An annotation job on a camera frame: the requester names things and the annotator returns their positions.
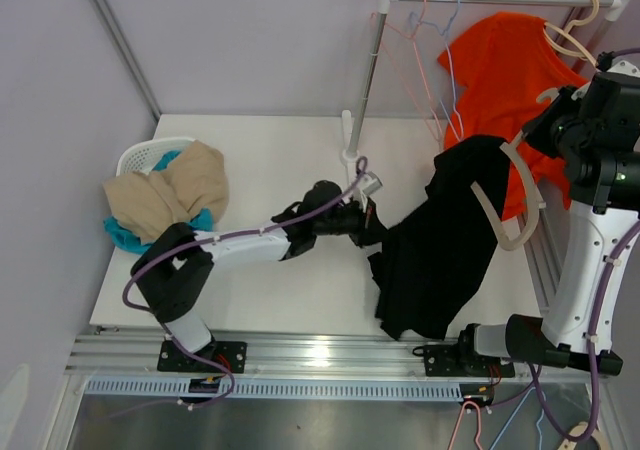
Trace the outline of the orange t shirt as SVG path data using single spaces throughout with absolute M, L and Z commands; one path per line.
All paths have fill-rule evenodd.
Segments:
M 465 137 L 492 135 L 512 140 L 521 127 L 548 106 L 537 98 L 587 80 L 573 72 L 545 38 L 545 20 L 533 15 L 498 12 L 484 18 L 450 44 L 455 65 L 458 110 Z M 448 68 L 444 51 L 438 57 Z M 456 145 L 451 127 L 444 148 Z

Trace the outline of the black t shirt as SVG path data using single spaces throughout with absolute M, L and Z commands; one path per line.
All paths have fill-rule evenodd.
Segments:
M 503 212 L 511 165 L 504 142 L 476 135 L 439 154 L 425 201 L 389 228 L 369 256 L 379 288 L 375 317 L 390 338 L 413 331 L 444 339 L 478 292 L 497 238 L 471 186 L 478 184 L 495 212 Z

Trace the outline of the blue wire hanger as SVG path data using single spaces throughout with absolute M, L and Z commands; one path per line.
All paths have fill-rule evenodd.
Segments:
M 441 109 L 444 112 L 444 116 L 446 118 L 446 121 L 448 122 L 448 125 L 451 127 L 452 133 L 456 141 L 460 142 L 465 137 L 465 127 L 464 127 L 462 115 L 458 110 L 458 90 L 457 90 L 457 83 L 456 83 L 456 76 L 455 76 L 455 65 L 454 65 L 454 59 L 451 51 L 450 42 L 451 42 L 451 28 L 455 23 L 457 16 L 459 14 L 459 11 L 461 8 L 461 0 L 455 0 L 455 9 L 451 14 L 451 16 L 449 17 L 445 26 L 439 26 L 436 22 L 426 20 L 424 18 L 424 15 L 426 14 L 426 7 L 427 7 L 427 0 L 422 0 L 422 8 L 421 8 L 420 15 L 417 15 L 415 12 L 411 12 L 408 18 L 409 27 L 411 30 L 410 37 L 413 43 L 414 53 L 418 63 L 424 89 L 427 93 L 428 98 L 431 98 L 426 74 L 422 66 L 423 59 L 417 43 L 417 36 L 421 27 L 427 26 L 427 27 L 433 28 L 442 40 L 442 43 L 444 45 L 445 55 L 447 57 L 448 72 L 450 77 L 451 94 L 452 94 L 451 111 L 448 111 L 446 109 L 442 98 L 439 98 L 439 104 Z

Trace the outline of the pink wire hanger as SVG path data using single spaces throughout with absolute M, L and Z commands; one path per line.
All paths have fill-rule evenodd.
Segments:
M 454 11 L 453 10 L 450 13 L 449 17 L 446 20 L 438 22 L 428 17 L 428 6 L 429 2 L 427 2 L 426 14 L 424 15 L 424 18 L 426 20 L 436 22 L 439 26 L 445 26 L 449 17 Z M 420 7 L 417 11 L 411 12 L 415 12 L 417 15 L 420 15 L 421 8 L 422 2 L 420 2 Z M 433 28 L 427 26 L 423 26 L 420 28 L 417 36 L 417 43 L 422 54 L 422 66 L 426 74 L 427 83 L 431 95 L 431 98 L 428 98 L 423 86 L 418 63 L 414 53 L 413 43 L 410 37 L 411 30 L 408 20 L 410 13 L 406 17 L 404 24 L 398 26 L 391 23 L 386 23 L 384 30 L 389 30 L 394 36 L 398 37 L 400 41 L 405 44 L 407 57 L 411 61 L 409 63 L 402 63 L 400 61 L 400 54 L 398 52 L 391 51 L 385 43 L 381 43 L 380 52 L 388 59 L 392 69 L 399 78 L 406 95 L 409 97 L 411 103 L 413 104 L 417 115 L 424 122 L 431 136 L 434 137 L 435 141 L 439 145 L 443 145 L 446 130 L 449 125 L 444 116 L 444 112 L 440 107 L 439 98 L 442 98 L 442 100 L 444 101 L 446 109 L 448 111 L 451 111 L 452 94 L 450 77 L 448 68 L 445 70 L 445 74 L 443 76 L 439 76 L 435 72 L 435 70 L 433 69 L 433 65 L 427 61 L 426 45 L 428 43 L 435 43 L 439 45 L 443 51 L 444 45 L 440 36 Z

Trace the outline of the beige t shirt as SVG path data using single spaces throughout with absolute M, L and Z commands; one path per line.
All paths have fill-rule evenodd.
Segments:
M 150 172 L 121 174 L 103 189 L 111 211 L 105 231 L 117 247 L 136 254 L 175 223 L 212 231 L 229 203 L 224 156 L 198 140 L 165 153 Z

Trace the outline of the teal t shirt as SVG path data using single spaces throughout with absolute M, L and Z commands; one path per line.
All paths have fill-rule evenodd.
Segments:
M 162 175 L 180 155 L 162 170 L 156 167 L 148 174 L 126 173 L 104 182 L 111 215 L 103 226 L 116 247 L 143 254 L 174 223 L 186 223 L 195 230 L 214 229 L 211 211 L 201 209 L 190 215 Z

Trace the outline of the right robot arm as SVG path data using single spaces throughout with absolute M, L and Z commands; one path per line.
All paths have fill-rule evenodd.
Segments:
M 612 350 L 613 313 L 639 233 L 639 72 L 620 62 L 580 88 L 540 97 L 550 105 L 517 139 L 561 159 L 569 182 L 569 242 L 556 294 L 544 317 L 468 325 L 455 362 L 470 375 L 493 357 L 617 376 L 623 361 Z

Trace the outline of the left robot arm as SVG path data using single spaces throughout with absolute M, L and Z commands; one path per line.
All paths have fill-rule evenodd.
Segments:
M 358 247 L 375 245 L 385 231 L 371 196 L 378 177 L 362 173 L 347 190 L 322 180 L 303 199 L 257 229 L 217 233 L 171 225 L 131 268 L 128 288 L 136 287 L 168 336 L 158 362 L 164 372 L 236 373 L 228 347 L 215 339 L 194 307 L 215 271 L 280 262 L 312 250 L 324 236 L 348 236 Z

